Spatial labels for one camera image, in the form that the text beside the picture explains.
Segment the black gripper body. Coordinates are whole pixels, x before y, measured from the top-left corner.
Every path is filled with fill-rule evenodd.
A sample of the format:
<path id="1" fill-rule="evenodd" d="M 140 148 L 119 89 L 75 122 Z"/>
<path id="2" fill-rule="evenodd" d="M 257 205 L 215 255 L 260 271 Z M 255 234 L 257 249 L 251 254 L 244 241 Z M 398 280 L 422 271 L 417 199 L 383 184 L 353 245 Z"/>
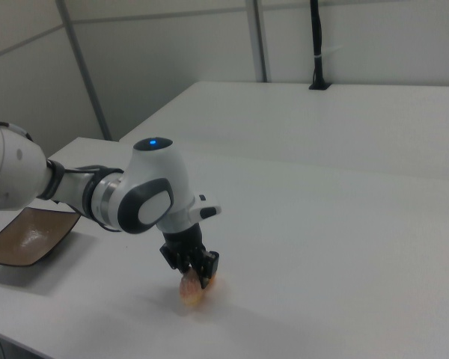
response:
<path id="1" fill-rule="evenodd" d="M 194 224 L 179 233 L 163 233 L 163 236 L 165 244 L 159 251 L 172 269 L 176 268 L 177 256 L 190 256 L 193 261 L 192 268 L 198 267 L 205 251 L 200 224 Z"/>

